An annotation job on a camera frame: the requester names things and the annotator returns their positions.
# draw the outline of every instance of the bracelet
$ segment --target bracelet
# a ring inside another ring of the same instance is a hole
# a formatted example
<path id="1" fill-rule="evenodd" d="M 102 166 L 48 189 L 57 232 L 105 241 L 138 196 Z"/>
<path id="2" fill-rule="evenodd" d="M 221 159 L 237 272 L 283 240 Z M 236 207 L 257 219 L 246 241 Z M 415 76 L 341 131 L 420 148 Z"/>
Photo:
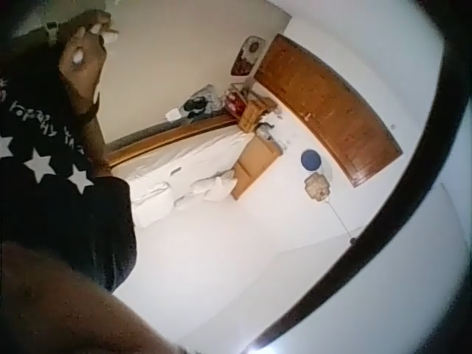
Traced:
<path id="1" fill-rule="evenodd" d="M 77 118 L 79 129 L 83 128 L 90 123 L 90 121 L 97 116 L 98 110 L 100 108 L 100 93 L 97 96 L 97 101 L 91 105 L 88 111 L 84 114 L 79 115 Z"/>

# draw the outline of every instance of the wooden wardrobe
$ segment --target wooden wardrobe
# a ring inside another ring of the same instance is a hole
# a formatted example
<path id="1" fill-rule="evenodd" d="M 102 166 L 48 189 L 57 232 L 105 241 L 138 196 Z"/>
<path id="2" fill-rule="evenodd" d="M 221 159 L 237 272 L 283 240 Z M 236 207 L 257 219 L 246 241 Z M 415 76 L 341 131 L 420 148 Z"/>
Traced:
<path id="1" fill-rule="evenodd" d="M 378 115 L 327 65 L 278 35 L 255 79 L 310 129 L 354 187 L 402 154 Z"/>

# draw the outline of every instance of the white star print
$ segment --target white star print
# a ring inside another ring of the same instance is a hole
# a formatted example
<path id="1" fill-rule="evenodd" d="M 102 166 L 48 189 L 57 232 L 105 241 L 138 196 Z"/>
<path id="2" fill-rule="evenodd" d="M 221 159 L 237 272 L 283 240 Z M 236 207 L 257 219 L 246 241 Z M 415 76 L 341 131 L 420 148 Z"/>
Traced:
<path id="1" fill-rule="evenodd" d="M 32 149 L 32 159 L 24 164 L 35 173 L 36 182 L 41 183 L 45 175 L 54 175 L 56 172 L 49 165 L 51 156 L 40 156 L 36 149 Z"/>
<path id="2" fill-rule="evenodd" d="M 12 140 L 13 138 L 11 136 L 0 136 L 0 159 L 13 156 L 12 152 L 10 151 L 10 143 Z"/>
<path id="3" fill-rule="evenodd" d="M 87 186 L 94 185 L 87 179 L 87 172 L 79 171 L 74 164 L 72 165 L 72 175 L 69 177 L 69 180 L 77 186 L 80 194 L 83 194 L 83 191 Z"/>

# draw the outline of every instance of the pillow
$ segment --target pillow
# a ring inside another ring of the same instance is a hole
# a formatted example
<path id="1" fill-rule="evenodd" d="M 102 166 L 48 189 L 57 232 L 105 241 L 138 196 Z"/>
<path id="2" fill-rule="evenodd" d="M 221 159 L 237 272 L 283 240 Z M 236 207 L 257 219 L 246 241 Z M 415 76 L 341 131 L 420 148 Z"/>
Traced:
<path id="1" fill-rule="evenodd" d="M 179 198 L 176 200 L 176 209 L 177 210 L 187 210 L 203 201 L 205 198 L 204 193 L 200 194 L 195 194 L 195 193 L 190 193 L 187 195 L 184 195 L 182 198 Z"/>
<path id="2" fill-rule="evenodd" d="M 192 183 L 192 192 L 195 194 L 206 193 L 215 185 L 215 178 L 201 179 Z"/>
<path id="3" fill-rule="evenodd" d="M 221 178 L 215 179 L 215 185 L 212 189 L 205 193 L 205 200 L 207 201 L 222 201 L 231 191 L 236 187 L 236 178 Z"/>
<path id="4" fill-rule="evenodd" d="M 145 228 L 170 214 L 174 207 L 174 196 L 170 185 L 161 183 L 145 198 L 134 201 L 131 205 L 134 223 Z"/>

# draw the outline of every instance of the sleeve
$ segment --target sleeve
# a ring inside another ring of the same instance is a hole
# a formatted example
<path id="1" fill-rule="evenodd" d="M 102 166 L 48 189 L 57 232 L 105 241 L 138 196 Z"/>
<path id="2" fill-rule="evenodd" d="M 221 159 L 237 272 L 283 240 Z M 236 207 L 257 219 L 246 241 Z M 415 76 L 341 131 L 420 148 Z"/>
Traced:
<path id="1" fill-rule="evenodd" d="M 136 235 L 131 216 L 130 189 L 122 179 L 99 177 L 94 180 L 96 200 L 95 260 L 102 269 L 104 285 L 115 291 L 136 265 Z"/>

